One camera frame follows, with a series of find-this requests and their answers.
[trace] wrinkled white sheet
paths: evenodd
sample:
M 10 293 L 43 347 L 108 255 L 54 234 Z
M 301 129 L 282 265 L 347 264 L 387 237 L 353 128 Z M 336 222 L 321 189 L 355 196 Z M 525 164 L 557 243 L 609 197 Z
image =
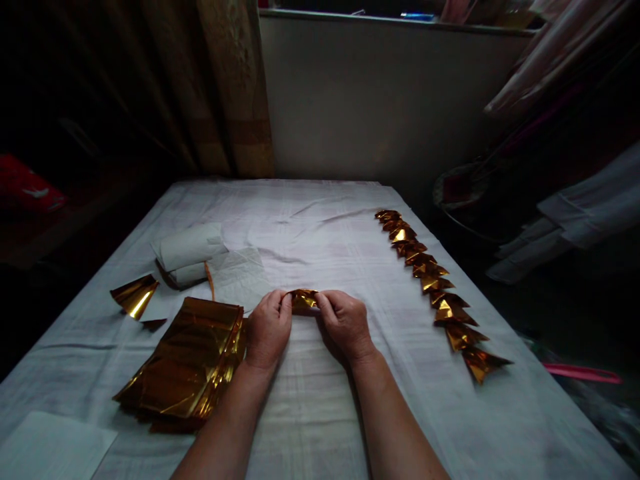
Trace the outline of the wrinkled white sheet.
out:
M 487 350 L 515 362 L 474 384 L 386 233 L 373 218 L 397 209 L 470 305 Z M 222 222 L 230 250 L 256 247 L 274 288 L 342 289 L 362 299 L 373 340 L 454 479 L 635 478 L 400 196 L 376 183 L 212 181 L 174 184 L 0 385 L 0 438 L 30 410 L 74 417 L 118 437 L 94 480 L 168 478 L 193 436 L 151 435 L 111 400 L 148 358 L 156 333 L 120 314 L 109 290 L 154 270 L 149 242 Z M 150 315 L 170 319 L 204 283 L 161 285 Z M 248 478 L 365 478 L 347 376 L 314 319 L 295 317 L 259 422 Z
M 260 252 L 254 247 L 221 253 L 206 263 L 213 281 L 215 300 L 242 305 L 245 317 L 273 290 L 262 266 Z

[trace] white cloth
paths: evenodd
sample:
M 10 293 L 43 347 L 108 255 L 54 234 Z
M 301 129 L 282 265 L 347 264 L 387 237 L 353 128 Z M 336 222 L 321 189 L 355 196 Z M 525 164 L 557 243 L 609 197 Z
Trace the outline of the white cloth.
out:
M 0 479 L 91 480 L 117 432 L 30 412 L 0 448 Z
M 248 247 L 221 253 L 207 260 L 215 300 L 242 305 L 248 316 L 260 300 L 273 290 L 260 260 L 260 252 Z
M 572 247 L 586 249 L 640 222 L 640 142 L 598 173 L 538 204 L 544 217 L 496 254 L 487 276 L 509 285 Z
M 451 272 L 478 330 L 491 338 L 483 347 L 515 362 L 482 387 L 432 326 L 429 298 L 373 218 L 383 208 L 402 212 Z M 635 478 L 402 198 L 366 182 L 174 184 L 0 385 L 0 438 L 30 410 L 71 416 L 119 432 L 93 480 L 169 478 L 193 436 L 150 434 L 111 400 L 169 322 L 155 333 L 142 330 L 109 290 L 153 268 L 150 240 L 210 221 L 223 224 L 231 250 L 259 249 L 274 288 L 342 289 L 365 302 L 373 341 L 452 478 Z M 186 296 L 208 299 L 211 290 L 206 283 L 184 292 L 161 285 L 148 309 L 161 305 L 172 319 Z M 347 375 L 314 319 L 294 318 L 247 478 L 367 478 Z
M 158 262 L 166 272 L 202 263 L 227 251 L 218 222 L 195 225 L 184 231 L 151 242 Z

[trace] chain of folded gold foil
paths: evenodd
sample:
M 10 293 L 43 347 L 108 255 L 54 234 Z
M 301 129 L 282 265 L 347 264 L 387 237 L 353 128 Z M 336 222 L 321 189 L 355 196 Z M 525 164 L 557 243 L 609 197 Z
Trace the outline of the chain of folded gold foil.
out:
M 475 346 L 489 338 L 468 326 L 478 326 L 464 310 L 469 304 L 455 293 L 445 290 L 455 288 L 452 282 L 442 278 L 449 272 L 438 265 L 432 255 L 425 253 L 427 247 L 418 242 L 416 233 L 402 220 L 402 215 L 395 210 L 380 210 L 375 217 L 383 224 L 382 230 L 389 232 L 389 239 L 398 257 L 404 257 L 405 265 L 413 267 L 413 276 L 420 278 L 423 295 L 429 294 L 431 306 L 436 309 L 433 324 L 445 328 L 452 350 L 462 351 L 467 368 L 475 380 L 482 385 L 488 373 L 512 363 Z

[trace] brown curtain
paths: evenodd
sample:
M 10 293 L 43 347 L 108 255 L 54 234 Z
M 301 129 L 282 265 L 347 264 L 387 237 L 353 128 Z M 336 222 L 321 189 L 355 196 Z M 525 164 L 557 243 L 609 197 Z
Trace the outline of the brown curtain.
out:
M 15 0 L 0 15 L 5 64 L 39 90 L 126 117 L 185 172 L 273 176 L 255 0 Z

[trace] white paper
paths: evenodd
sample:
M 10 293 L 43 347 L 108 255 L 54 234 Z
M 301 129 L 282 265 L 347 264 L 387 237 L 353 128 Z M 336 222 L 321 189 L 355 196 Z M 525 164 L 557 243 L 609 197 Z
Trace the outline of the white paper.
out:
M 0 479 L 91 480 L 117 435 L 32 411 L 0 448 Z
M 215 300 L 242 305 L 250 314 L 273 288 L 267 280 L 260 253 L 254 247 L 222 253 L 207 260 Z
M 183 288 L 195 281 L 207 278 L 207 271 L 205 270 L 205 263 L 202 261 L 195 265 L 189 265 L 169 272 L 169 276 L 178 287 Z
M 204 223 L 151 242 L 158 262 L 166 272 L 204 262 L 227 251 L 220 223 Z

